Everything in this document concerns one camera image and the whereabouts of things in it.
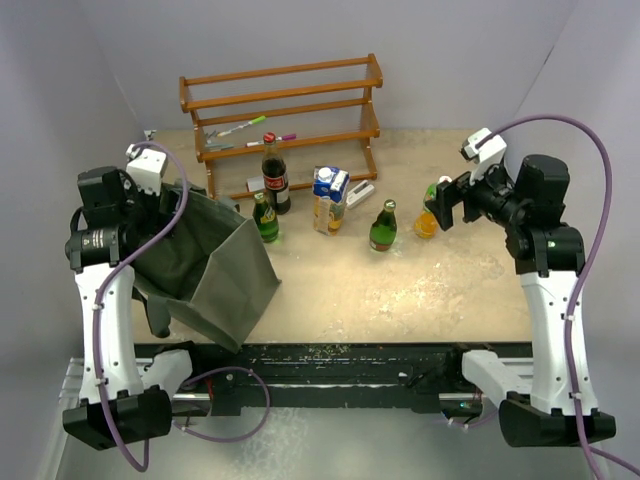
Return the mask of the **green soda bottle yellow label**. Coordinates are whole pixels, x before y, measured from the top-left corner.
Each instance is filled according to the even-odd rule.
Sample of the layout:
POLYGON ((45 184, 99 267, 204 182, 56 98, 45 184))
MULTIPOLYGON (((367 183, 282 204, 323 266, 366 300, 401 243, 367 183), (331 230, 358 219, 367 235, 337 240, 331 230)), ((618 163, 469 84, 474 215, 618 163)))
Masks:
POLYGON ((269 204, 264 192, 254 194, 252 213, 260 236, 265 243, 275 241, 279 234, 279 223, 275 210, 269 204))

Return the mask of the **grey-green canvas bag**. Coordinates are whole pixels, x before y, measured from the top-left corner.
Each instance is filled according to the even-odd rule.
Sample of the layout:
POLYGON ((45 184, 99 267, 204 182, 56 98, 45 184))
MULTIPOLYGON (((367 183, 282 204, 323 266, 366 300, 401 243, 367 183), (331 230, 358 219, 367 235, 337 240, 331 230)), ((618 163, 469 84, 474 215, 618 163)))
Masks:
POLYGON ((280 285, 255 222, 198 190, 133 268, 154 336, 168 337, 177 320, 233 353, 280 285))

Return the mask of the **Coca-Cola glass bottle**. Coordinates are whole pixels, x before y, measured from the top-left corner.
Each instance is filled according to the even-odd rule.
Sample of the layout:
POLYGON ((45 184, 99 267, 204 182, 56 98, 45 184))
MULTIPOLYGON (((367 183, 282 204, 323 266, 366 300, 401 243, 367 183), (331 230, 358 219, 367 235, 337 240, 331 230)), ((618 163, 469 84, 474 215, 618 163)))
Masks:
POLYGON ((286 214, 291 207, 287 168, 277 147, 277 137, 268 132, 263 135, 264 153, 262 174, 269 204, 278 215, 286 214))

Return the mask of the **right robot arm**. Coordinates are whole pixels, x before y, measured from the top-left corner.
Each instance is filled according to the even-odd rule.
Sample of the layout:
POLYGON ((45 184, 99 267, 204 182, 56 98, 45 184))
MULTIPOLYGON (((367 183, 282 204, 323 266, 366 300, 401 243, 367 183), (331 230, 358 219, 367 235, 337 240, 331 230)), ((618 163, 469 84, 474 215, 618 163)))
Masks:
POLYGON ((475 384, 487 395, 512 447, 574 447, 617 432, 615 418, 600 410, 590 383, 581 300, 574 292, 586 270, 584 242, 561 219, 569 183, 563 161, 529 155, 515 180, 502 163, 479 180, 469 172, 443 177, 429 204, 444 230, 452 227, 453 208, 461 204, 464 222, 485 217, 506 233, 531 318, 531 374, 524 376, 488 350, 470 350, 449 362, 444 376, 456 391, 475 384))

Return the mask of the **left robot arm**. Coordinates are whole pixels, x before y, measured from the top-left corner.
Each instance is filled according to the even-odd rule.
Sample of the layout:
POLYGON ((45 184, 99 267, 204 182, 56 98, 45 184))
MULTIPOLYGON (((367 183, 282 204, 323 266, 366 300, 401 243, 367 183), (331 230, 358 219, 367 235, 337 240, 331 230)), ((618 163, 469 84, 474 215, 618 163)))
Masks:
POLYGON ((125 259, 170 218, 161 213, 163 167, 100 167, 79 174, 81 206, 70 220, 65 255, 82 306, 84 370, 79 404, 63 427, 96 450, 168 434, 173 395, 194 392, 204 365, 170 349, 140 366, 134 352, 135 272, 125 259))

